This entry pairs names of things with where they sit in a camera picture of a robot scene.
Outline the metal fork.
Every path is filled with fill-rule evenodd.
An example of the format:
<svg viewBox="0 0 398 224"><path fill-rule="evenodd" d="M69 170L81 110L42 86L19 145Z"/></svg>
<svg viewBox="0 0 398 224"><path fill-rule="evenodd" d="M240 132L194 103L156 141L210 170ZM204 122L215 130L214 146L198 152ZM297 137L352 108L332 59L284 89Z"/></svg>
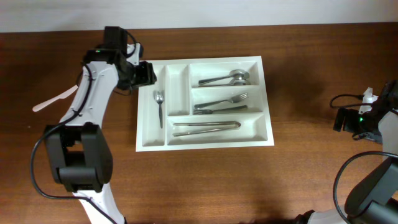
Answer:
<svg viewBox="0 0 398 224"><path fill-rule="evenodd" d="M193 110L193 115L213 114L213 113L217 113L217 112L237 111L237 110L246 110L246 109L248 109L247 105L236 106L236 107L232 107L232 108L223 108L223 109L217 109L217 110Z"/></svg>
<svg viewBox="0 0 398 224"><path fill-rule="evenodd" d="M225 102L228 102L228 103L239 103L239 102L245 100L247 97L248 97L248 93L242 93L240 95L233 96L233 97L228 98L226 100L219 100L219 101L212 101L212 102L209 102L209 103L196 104L193 107L195 109L202 109L202 108L206 108L206 107L209 107L209 106L213 106L213 105L217 105L217 104L225 103Z"/></svg>

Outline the small teaspoon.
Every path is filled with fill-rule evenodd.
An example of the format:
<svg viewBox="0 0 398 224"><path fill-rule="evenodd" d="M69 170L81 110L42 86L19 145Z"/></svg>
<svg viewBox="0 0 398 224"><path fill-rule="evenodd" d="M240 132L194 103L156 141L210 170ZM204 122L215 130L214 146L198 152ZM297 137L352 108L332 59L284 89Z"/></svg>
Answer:
<svg viewBox="0 0 398 224"><path fill-rule="evenodd" d="M154 92L154 100L158 104L159 107L159 125L160 128L163 128L163 110L162 110L162 104L164 102L164 96L161 91L155 91Z"/></svg>

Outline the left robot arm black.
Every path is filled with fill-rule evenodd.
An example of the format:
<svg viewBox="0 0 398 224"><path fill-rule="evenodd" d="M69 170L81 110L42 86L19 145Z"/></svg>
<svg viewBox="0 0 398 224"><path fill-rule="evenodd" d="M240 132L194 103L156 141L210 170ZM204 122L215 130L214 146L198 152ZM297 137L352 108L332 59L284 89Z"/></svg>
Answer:
<svg viewBox="0 0 398 224"><path fill-rule="evenodd" d="M103 43L86 52L75 98L60 122L48 125L31 158L45 144L56 183L79 200L92 223L126 223L114 200L110 180L113 157L101 130L115 89L132 91L157 81L153 65L142 61L142 45L121 27L107 26Z"/></svg>

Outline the large metal spoon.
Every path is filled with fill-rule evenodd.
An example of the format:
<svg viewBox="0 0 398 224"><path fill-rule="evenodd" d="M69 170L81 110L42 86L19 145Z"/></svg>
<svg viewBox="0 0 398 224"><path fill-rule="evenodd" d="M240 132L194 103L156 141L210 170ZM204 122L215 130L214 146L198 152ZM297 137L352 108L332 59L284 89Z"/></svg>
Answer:
<svg viewBox="0 0 398 224"><path fill-rule="evenodd" d="M219 85L201 85L201 87L215 87L215 86L244 86L251 85L249 80L231 80L227 84L219 84Z"/></svg>
<svg viewBox="0 0 398 224"><path fill-rule="evenodd" d="M220 80L230 79L229 83L220 84L220 86L227 86L227 85L233 85L236 81L247 80L249 77L250 77L249 72L242 70L242 69L235 69L235 70L230 71L227 76L199 80L198 85L199 86L208 86L208 84L212 83L212 82L218 82Z"/></svg>

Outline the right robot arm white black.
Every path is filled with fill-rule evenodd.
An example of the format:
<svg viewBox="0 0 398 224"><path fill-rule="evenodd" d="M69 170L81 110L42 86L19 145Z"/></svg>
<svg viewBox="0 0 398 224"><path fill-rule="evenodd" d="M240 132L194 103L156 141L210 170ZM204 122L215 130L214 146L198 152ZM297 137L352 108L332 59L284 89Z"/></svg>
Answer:
<svg viewBox="0 0 398 224"><path fill-rule="evenodd" d="M397 223L397 200L393 198L397 192L397 80L388 81L379 95L368 88L355 97L358 104L330 104L338 111L333 129L351 133L355 141L381 144L382 150L361 152L345 161L333 183L335 207L325 212L310 210L298 215L294 223ZM337 188L343 171L364 156L382 156L384 160L351 190L341 206Z"/></svg>

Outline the metal knife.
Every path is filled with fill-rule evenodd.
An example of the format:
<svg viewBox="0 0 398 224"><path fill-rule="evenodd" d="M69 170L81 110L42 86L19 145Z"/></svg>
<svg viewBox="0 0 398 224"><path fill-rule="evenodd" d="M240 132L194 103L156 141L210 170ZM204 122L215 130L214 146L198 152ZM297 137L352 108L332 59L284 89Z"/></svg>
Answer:
<svg viewBox="0 0 398 224"><path fill-rule="evenodd" d="M212 129L201 129L201 130L195 130L195 131L187 131L184 133L173 133L172 136L173 137L182 137L182 136L190 136L190 135L196 135L196 134L228 131L228 130L234 130L234 129L239 129L239 128L240 128L240 126L227 126L227 127L219 127L219 128L212 128Z"/></svg>
<svg viewBox="0 0 398 224"><path fill-rule="evenodd" d="M234 126L239 128L241 123L238 121L216 121L204 123L174 123L174 126Z"/></svg>

